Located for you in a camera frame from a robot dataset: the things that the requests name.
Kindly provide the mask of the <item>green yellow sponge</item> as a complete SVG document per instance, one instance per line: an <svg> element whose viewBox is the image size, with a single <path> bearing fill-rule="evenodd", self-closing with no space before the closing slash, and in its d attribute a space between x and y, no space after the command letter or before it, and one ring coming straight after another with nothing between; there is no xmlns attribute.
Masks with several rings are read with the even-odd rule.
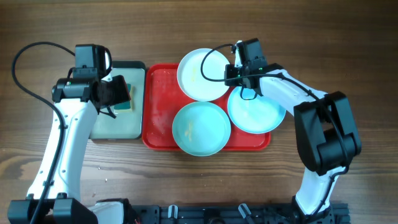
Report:
<svg viewBox="0 0 398 224"><path fill-rule="evenodd" d="M113 110L115 114L129 113L129 112L131 112L134 109L133 102L132 102L133 101L134 87L131 86L131 84L128 83L127 84L127 88L128 88L128 91L129 91L130 100L126 101L124 103L116 104L114 106L114 110Z"/></svg>

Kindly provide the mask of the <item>light blue plate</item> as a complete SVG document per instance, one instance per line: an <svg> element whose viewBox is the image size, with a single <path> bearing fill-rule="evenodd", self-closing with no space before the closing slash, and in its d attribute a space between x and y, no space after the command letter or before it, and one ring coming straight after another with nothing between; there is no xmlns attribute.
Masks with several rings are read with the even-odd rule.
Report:
<svg viewBox="0 0 398 224"><path fill-rule="evenodd" d="M255 91L237 86L230 93L228 115L235 126L250 134L264 134L278 127L285 118L286 110L278 102Z"/></svg>
<svg viewBox="0 0 398 224"><path fill-rule="evenodd" d="M196 101L175 115L172 136L187 154L205 157L225 147L231 136L231 122L218 105Z"/></svg>

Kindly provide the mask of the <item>white plate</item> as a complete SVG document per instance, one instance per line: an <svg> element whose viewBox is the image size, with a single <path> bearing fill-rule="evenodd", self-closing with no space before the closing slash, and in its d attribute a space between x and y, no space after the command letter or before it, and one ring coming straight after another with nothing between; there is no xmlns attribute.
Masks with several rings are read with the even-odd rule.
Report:
<svg viewBox="0 0 398 224"><path fill-rule="evenodd" d="M196 49L184 56L177 69L177 82L180 89L196 101L213 101L222 97L229 89L224 82L212 82L201 75L201 63L211 49ZM224 79L228 59L220 52L212 52L203 64L203 73L207 78Z"/></svg>

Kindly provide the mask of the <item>light blue plate front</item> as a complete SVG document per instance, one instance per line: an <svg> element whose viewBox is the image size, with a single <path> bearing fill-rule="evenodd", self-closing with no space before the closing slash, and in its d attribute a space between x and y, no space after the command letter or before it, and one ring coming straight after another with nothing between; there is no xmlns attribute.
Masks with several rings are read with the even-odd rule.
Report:
<svg viewBox="0 0 398 224"><path fill-rule="evenodd" d="M196 101L175 115L172 136L187 154L205 157L225 147L231 136L231 122L218 105Z"/></svg>

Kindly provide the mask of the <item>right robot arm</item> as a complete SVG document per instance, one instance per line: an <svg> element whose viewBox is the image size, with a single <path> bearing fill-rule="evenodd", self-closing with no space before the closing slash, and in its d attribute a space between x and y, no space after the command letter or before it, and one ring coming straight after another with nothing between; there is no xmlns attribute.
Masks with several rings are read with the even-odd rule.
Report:
<svg viewBox="0 0 398 224"><path fill-rule="evenodd" d="M225 85L238 86L247 100L275 101L294 117L297 151L305 166L294 205L303 222L325 217L337 178L361 152L348 98L296 80L279 64L267 63L258 39L232 44L235 63L226 66Z"/></svg>

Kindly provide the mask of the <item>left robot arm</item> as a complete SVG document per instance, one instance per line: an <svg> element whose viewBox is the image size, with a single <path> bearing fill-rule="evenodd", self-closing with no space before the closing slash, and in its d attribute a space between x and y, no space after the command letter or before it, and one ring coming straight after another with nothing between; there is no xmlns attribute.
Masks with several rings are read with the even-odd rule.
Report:
<svg viewBox="0 0 398 224"><path fill-rule="evenodd" d="M13 200L11 223L125 223L122 200L80 202L80 176L88 138L101 108L129 101L121 75L62 78L53 88L52 129L40 169L24 200Z"/></svg>

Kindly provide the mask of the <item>black water tray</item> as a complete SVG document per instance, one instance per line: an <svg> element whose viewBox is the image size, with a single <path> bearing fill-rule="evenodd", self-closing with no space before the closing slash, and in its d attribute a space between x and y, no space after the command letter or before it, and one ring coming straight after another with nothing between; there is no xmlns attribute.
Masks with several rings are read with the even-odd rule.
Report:
<svg viewBox="0 0 398 224"><path fill-rule="evenodd" d="M98 115L91 130L90 139L139 139L142 134L142 119L144 109L144 90L146 82L146 66L140 61L114 61L111 77L122 75L126 84L134 87L133 106L129 113L114 113L114 106L110 107L116 115L112 118L103 109Z"/></svg>

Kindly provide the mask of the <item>red plastic tray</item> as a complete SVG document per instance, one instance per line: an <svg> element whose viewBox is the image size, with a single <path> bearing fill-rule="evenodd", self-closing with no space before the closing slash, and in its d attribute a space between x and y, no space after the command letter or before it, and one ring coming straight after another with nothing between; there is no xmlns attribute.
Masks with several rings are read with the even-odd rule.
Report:
<svg viewBox="0 0 398 224"><path fill-rule="evenodd" d="M142 141L156 151L179 151L172 136L175 115L192 103L177 82L177 63L158 63L147 71ZM261 151L271 142L271 134L249 134L231 125L231 136L224 151Z"/></svg>

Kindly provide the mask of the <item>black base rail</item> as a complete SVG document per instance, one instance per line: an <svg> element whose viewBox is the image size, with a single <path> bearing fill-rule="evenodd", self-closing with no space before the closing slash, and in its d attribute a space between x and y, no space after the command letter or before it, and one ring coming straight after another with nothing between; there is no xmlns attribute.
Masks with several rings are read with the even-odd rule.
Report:
<svg viewBox="0 0 398 224"><path fill-rule="evenodd" d="M232 207L135 205L133 209L139 216L138 222L144 224L303 223L299 211L289 203Z"/></svg>

